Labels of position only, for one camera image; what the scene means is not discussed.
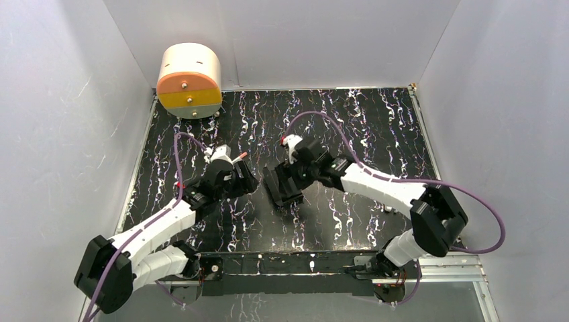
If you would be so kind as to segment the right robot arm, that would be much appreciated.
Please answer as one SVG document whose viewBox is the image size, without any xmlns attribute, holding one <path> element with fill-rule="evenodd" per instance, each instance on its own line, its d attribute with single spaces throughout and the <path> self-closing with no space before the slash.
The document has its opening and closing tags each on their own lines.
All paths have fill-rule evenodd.
<svg viewBox="0 0 569 322">
<path fill-rule="evenodd" d="M 362 195 L 403 214 L 411 228 L 390 240 L 373 256 L 357 256 L 346 271 L 394 278 L 405 264 L 424 255 L 443 258 L 451 250 L 468 217 L 449 187 L 438 183 L 399 182 L 393 176 L 357 165 L 351 156 L 334 156 L 320 141 L 289 135 L 281 140 L 287 159 L 263 168 L 273 203 L 302 202 L 302 191 L 315 182 L 344 193 Z"/>
</svg>

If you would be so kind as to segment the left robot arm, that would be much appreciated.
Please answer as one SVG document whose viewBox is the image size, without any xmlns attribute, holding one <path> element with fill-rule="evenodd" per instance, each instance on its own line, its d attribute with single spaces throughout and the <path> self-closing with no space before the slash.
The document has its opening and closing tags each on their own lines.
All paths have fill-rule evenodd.
<svg viewBox="0 0 569 322">
<path fill-rule="evenodd" d="M 110 314 L 132 293 L 157 280 L 180 275 L 192 279 L 201 265 L 197 250 L 176 242 L 158 247 L 216 210 L 226 200 L 253 193 L 258 180 L 243 160 L 214 160 L 203 175 L 185 185 L 157 214 L 109 239 L 94 237 L 86 246 L 74 285 L 90 299 L 90 307 Z"/>
</svg>

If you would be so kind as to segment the pink white marker pen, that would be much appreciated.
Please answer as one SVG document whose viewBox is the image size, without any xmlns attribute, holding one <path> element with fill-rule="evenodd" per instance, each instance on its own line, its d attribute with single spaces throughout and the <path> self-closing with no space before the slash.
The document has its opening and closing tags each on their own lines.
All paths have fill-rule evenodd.
<svg viewBox="0 0 569 322">
<path fill-rule="evenodd" d="M 242 153 L 236 158 L 236 160 L 243 160 L 247 155 L 248 155 L 247 152 L 242 152 Z"/>
</svg>

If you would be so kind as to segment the round cream drawer cabinet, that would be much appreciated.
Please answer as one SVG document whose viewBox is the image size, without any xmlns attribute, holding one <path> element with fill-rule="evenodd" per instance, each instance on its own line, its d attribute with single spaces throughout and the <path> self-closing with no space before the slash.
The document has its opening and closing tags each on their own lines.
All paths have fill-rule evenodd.
<svg viewBox="0 0 569 322">
<path fill-rule="evenodd" d="M 212 49 L 198 43 L 167 48 L 156 94 L 161 105 L 181 119 L 217 117 L 222 105 L 221 63 Z"/>
</svg>

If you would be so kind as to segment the aluminium front rail frame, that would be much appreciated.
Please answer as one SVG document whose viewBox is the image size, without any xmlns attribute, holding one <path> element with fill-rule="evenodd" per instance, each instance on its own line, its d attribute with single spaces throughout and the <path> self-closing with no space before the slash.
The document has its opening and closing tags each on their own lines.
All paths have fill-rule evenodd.
<svg viewBox="0 0 569 322">
<path fill-rule="evenodd" d="M 413 260 L 400 268 L 380 264 L 373 251 L 202 252 L 183 247 L 150 254 L 138 266 L 120 258 L 104 271 L 105 260 L 83 264 L 77 287 L 110 314 L 143 286 L 194 286 L 199 295 L 348 293 L 395 306 L 408 302 L 428 282 L 471 282 L 485 321 L 497 321 L 488 281 L 478 258 L 452 252 L 445 258 Z"/>
</svg>

